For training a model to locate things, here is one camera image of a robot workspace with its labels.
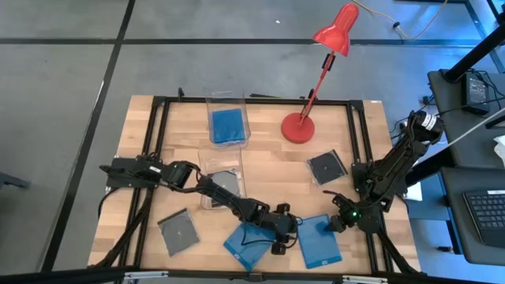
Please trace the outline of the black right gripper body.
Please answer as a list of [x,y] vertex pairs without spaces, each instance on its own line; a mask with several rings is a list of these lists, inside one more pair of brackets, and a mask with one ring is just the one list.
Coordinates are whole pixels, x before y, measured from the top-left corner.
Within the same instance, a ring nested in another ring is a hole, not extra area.
[[339,213],[330,217],[326,231],[342,233],[347,228],[357,226],[367,234],[374,234],[380,229],[377,206],[364,200],[356,203],[344,195],[335,195],[332,203],[339,208]]

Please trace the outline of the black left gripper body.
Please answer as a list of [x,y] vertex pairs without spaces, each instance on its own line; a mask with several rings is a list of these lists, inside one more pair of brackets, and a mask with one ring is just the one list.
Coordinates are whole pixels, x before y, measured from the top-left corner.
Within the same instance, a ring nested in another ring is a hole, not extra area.
[[292,234],[297,232],[297,219],[290,213],[290,205],[278,204],[275,211],[267,212],[263,217],[263,228],[273,231],[275,235],[271,253],[284,255]]

